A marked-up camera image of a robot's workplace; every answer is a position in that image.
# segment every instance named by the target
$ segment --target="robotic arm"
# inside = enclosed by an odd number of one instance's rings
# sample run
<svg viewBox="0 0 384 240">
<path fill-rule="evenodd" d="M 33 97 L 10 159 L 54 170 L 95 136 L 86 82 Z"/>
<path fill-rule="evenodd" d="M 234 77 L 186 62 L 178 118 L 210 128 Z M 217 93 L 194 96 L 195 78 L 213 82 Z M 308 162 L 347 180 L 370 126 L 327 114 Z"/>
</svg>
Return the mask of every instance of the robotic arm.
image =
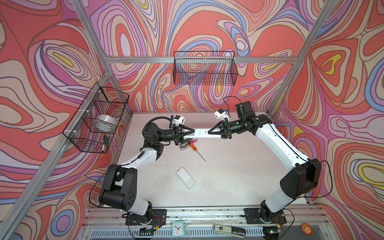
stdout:
<svg viewBox="0 0 384 240">
<path fill-rule="evenodd" d="M 234 133 L 249 131 L 267 144 L 288 172 L 281 179 L 279 189 L 260 204 L 257 217 L 264 223 L 270 223 L 288 204 L 317 186 L 321 164 L 289 143 L 267 116 L 256 116 L 249 101 L 237 104 L 236 109 L 239 117 L 236 121 L 229 121 L 222 109 L 215 112 L 216 118 L 221 121 L 211 129 L 188 128 L 182 125 L 184 118 L 180 116 L 171 116 L 170 129 L 167 130 L 148 122 L 143 129 L 141 152 L 120 166 L 111 165 L 108 168 L 115 167 L 115 170 L 106 174 L 99 202 L 134 213 L 142 224 L 146 224 L 152 219 L 152 204 L 136 196 L 137 173 L 160 157 L 164 148 L 161 142 L 174 141 L 177 145 L 196 138 L 231 139 Z M 122 179 L 124 181 L 120 186 L 118 182 Z"/>
</svg>

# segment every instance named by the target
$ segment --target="round red sticker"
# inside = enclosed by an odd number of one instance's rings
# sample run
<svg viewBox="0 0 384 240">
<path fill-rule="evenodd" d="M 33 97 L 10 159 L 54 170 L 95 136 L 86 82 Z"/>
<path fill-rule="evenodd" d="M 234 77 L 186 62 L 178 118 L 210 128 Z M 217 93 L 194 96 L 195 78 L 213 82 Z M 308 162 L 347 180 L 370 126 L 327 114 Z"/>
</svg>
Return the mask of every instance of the round red sticker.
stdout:
<svg viewBox="0 0 384 240">
<path fill-rule="evenodd" d="M 301 230 L 303 230 L 303 233 L 305 233 L 306 235 L 312 235 L 313 234 L 312 227 L 307 223 L 303 223 L 301 225 Z"/>
</svg>

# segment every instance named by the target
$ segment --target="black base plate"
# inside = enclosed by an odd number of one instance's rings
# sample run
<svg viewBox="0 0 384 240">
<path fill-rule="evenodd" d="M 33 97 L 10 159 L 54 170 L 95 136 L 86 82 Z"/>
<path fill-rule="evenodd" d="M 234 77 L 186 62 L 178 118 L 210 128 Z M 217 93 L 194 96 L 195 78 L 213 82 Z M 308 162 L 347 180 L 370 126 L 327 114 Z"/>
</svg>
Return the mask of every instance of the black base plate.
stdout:
<svg viewBox="0 0 384 240">
<path fill-rule="evenodd" d="M 256 216 L 259 212 L 259 209 L 260 208 L 255 208 L 255 209 L 244 209 L 244 212 L 245 212 L 245 215 L 246 215 L 246 220 L 247 220 L 247 224 L 265 224 L 265 222 L 261 221 L 259 217 L 252 217 L 252 216 Z M 269 218 L 269 221 L 272 221 L 271 224 L 286 224 L 287 223 L 287 220 L 285 219 L 285 215 L 283 213 L 283 211 L 279 211 L 275 214 L 273 214 L 272 216 L 270 216 Z"/>
<path fill-rule="evenodd" d="M 152 220 L 149 222 L 149 225 L 157 226 L 157 225 L 164 225 L 166 223 L 166 218 L 167 218 L 166 209 L 153 209 L 152 214 L 153 214 L 153 217 L 152 217 Z M 125 220 L 125 225 L 127 226 L 141 225 L 138 219 L 136 218 L 136 216 L 137 216 L 136 214 L 128 214 Z"/>
</svg>

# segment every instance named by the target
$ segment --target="black wire mesh basket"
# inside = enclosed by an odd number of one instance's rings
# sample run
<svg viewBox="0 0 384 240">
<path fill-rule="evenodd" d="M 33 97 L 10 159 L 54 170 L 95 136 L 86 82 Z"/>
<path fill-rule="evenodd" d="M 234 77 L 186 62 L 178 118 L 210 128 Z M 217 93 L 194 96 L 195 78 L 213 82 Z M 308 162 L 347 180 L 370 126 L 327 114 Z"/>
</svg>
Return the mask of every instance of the black wire mesh basket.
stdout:
<svg viewBox="0 0 384 240">
<path fill-rule="evenodd" d="M 111 87 L 98 87 L 95 96 L 74 128 L 63 132 L 81 152 L 108 152 L 128 104 L 129 95 L 121 90 Z"/>
<path fill-rule="evenodd" d="M 175 51 L 175 85 L 232 85 L 237 79 L 234 51 Z"/>
</svg>

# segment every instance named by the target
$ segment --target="yellow shape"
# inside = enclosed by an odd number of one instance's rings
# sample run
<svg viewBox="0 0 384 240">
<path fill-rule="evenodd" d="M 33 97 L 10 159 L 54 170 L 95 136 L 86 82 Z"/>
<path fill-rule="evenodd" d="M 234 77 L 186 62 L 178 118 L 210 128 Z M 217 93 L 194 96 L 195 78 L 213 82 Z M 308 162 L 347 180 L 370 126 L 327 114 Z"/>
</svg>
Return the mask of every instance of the yellow shape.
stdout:
<svg viewBox="0 0 384 240">
<path fill-rule="evenodd" d="M 148 9 L 148 0 L 145 1 L 145 4 L 142 4 L 140 0 L 136 0 L 136 2 L 144 9 Z"/>
<path fill-rule="evenodd" d="M 268 70 L 274 68 L 275 66 L 277 66 L 277 64 L 278 64 L 278 63 L 274 63 L 274 64 L 272 64 L 272 65 L 269 65 L 268 67 L 263 68 L 263 70 L 268 71 Z"/>
<path fill-rule="evenodd" d="M 71 63 L 71 61 L 68 58 L 64 57 L 63 55 L 60 55 L 58 53 L 53 53 L 53 55 L 59 58 L 60 60 L 62 60 L 63 62 L 65 62 L 68 66 L 73 67 L 73 64 Z"/>
<path fill-rule="evenodd" d="M 328 75 L 332 75 L 335 73 L 335 64 L 337 63 L 337 61 L 339 61 L 341 59 L 341 54 L 338 53 L 330 58 L 328 58 L 327 61 L 325 61 L 323 63 L 323 65 L 321 67 L 323 67 L 325 64 L 327 64 L 329 61 L 332 61 L 332 65 L 331 65 L 331 69 L 329 71 L 326 71 L 325 73 L 328 74 Z"/>
<path fill-rule="evenodd" d="M 295 128 L 293 129 L 293 138 L 295 138 L 300 133 L 304 133 L 304 131 L 300 127 L 295 126 Z"/>
<path fill-rule="evenodd" d="M 380 166 L 378 164 L 372 164 L 372 163 L 364 163 L 364 164 L 361 164 L 359 166 L 359 176 L 361 177 L 361 179 L 363 181 L 365 181 L 366 183 L 368 184 L 371 184 L 371 185 L 374 185 L 376 186 L 377 188 L 379 189 L 382 189 L 384 190 L 384 182 L 376 182 L 376 181 L 373 181 L 371 180 L 370 178 L 368 178 L 365 174 L 364 174 L 364 168 L 373 168 L 377 171 L 377 174 L 382 174 L 384 175 L 384 166 Z"/>
</svg>

